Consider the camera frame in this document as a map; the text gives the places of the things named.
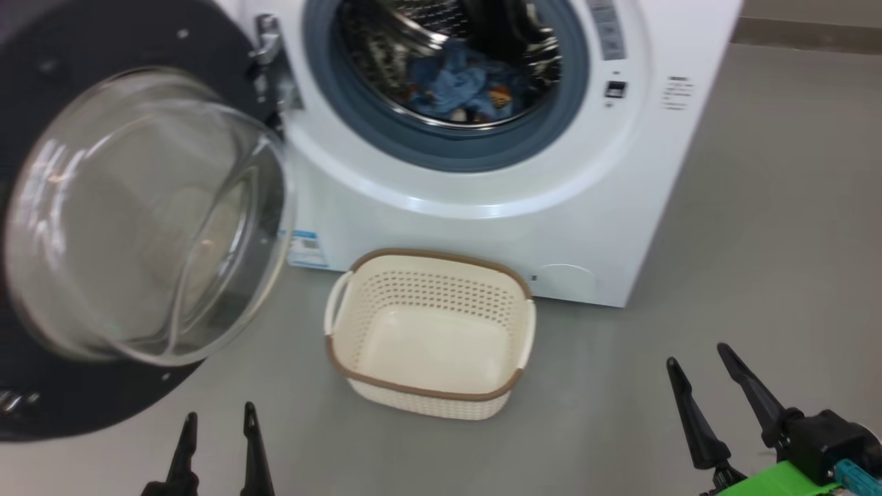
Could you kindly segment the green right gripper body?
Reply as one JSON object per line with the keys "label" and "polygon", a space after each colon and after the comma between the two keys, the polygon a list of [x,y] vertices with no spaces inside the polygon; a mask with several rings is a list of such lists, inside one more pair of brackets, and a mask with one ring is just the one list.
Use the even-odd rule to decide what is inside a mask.
{"label": "green right gripper body", "polygon": [[840,490],[838,472],[845,466],[842,460],[826,472],[829,482],[817,486],[790,462],[781,462],[758,474],[736,482],[717,482],[705,495],[831,495]]}

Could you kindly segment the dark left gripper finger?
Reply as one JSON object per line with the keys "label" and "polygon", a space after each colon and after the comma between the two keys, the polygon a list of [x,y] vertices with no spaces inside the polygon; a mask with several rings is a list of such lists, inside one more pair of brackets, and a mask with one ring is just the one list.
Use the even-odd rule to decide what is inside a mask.
{"label": "dark left gripper finger", "polygon": [[245,403],[245,423],[243,433],[247,440],[245,484],[240,495],[275,495],[273,480],[267,461],[267,452],[256,407],[253,402]]}
{"label": "dark left gripper finger", "polygon": [[192,470],[198,439],[198,415],[190,412],[183,424],[174,455],[164,481],[145,485],[142,495],[198,495],[199,479]]}

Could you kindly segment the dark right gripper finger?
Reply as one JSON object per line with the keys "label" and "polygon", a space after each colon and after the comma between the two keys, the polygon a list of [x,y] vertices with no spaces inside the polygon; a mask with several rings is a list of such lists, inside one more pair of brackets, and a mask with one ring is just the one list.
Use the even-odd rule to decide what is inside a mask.
{"label": "dark right gripper finger", "polygon": [[719,343],[718,353],[731,380],[743,389],[750,408],[759,422],[763,443],[788,445],[790,443],[788,423],[803,418],[803,411],[794,407],[785,408],[756,374],[743,363],[730,345]]}
{"label": "dark right gripper finger", "polygon": [[731,452],[728,446],[718,439],[709,426],[699,405],[693,398],[692,383],[674,357],[666,361],[675,405],[681,420],[686,443],[697,470],[711,470],[728,465]]}

